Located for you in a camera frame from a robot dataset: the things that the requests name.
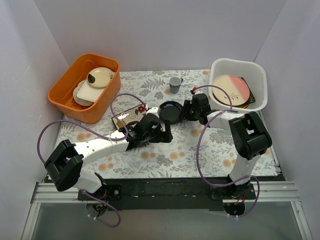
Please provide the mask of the black round plate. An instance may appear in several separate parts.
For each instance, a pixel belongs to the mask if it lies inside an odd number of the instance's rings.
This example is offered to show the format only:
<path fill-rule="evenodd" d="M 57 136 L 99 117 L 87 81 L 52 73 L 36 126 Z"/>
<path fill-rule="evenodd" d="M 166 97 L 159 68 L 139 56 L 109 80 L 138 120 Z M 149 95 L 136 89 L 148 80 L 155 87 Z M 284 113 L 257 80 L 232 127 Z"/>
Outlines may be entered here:
<path fill-rule="evenodd" d="M 183 106 L 176 101 L 166 101 L 159 106 L 159 118 L 162 122 L 177 124 L 182 120 Z"/>

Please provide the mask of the pink and cream plate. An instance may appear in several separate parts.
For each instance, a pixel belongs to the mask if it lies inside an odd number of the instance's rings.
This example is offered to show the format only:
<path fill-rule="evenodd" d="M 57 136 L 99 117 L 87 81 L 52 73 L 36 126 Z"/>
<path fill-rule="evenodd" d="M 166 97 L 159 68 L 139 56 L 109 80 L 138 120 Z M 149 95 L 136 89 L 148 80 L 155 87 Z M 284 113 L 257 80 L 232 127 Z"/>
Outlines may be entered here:
<path fill-rule="evenodd" d="M 213 96 L 222 104 L 230 105 L 229 96 L 232 106 L 245 104 L 250 98 L 250 89 L 245 81 L 237 76 L 225 74 L 213 80 Z"/>

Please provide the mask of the black square floral plate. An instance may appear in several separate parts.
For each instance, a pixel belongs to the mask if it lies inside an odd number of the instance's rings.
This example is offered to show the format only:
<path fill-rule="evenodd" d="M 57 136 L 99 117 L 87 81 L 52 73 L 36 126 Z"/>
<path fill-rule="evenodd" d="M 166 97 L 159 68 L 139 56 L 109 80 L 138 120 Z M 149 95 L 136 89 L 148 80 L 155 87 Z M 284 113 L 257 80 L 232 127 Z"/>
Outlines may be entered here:
<path fill-rule="evenodd" d="M 239 105 L 238 108 L 242 108 L 242 109 L 247 109 L 251 104 L 256 102 L 255 96 L 253 95 L 251 89 L 249 88 L 249 85 L 247 84 L 246 80 L 243 77 L 239 77 L 241 80 L 243 80 L 245 82 L 245 84 L 247 85 L 248 89 L 249 89 L 249 98 L 248 100 Z"/>

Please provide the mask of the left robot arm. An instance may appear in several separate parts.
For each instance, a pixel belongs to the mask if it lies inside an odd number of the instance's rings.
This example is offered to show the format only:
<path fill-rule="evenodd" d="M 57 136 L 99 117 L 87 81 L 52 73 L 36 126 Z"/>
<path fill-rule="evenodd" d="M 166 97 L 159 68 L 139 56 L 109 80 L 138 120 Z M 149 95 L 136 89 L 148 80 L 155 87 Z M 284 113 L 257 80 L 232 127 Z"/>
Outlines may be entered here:
<path fill-rule="evenodd" d="M 72 187 L 84 190 L 95 200 L 106 196 L 106 183 L 97 173 L 84 166 L 115 153 L 123 153 L 147 143 L 170 143 L 173 139 L 169 120 L 165 127 L 154 113 L 145 114 L 140 121 L 126 125 L 106 136 L 72 143 L 61 141 L 44 162 L 44 167 L 59 192 Z"/>

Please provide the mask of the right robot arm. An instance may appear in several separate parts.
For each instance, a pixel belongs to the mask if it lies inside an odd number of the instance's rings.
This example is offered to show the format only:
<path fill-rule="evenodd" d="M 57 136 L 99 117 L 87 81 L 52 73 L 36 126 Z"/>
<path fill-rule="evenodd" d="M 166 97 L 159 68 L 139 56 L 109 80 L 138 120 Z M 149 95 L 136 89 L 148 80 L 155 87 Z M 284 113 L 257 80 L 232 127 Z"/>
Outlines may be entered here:
<path fill-rule="evenodd" d="M 231 111 L 212 110 L 207 95 L 198 93 L 191 100 L 185 100 L 181 118 L 186 121 L 198 121 L 207 128 L 219 128 L 231 132 L 237 151 L 233 169 L 225 184 L 210 183 L 202 174 L 200 166 L 200 145 L 204 135 L 201 132 L 196 147 L 196 165 L 202 180 L 216 197 L 237 199 L 249 189 L 251 173 L 260 159 L 272 146 L 272 139 L 259 115 L 251 111 L 246 114 Z"/>

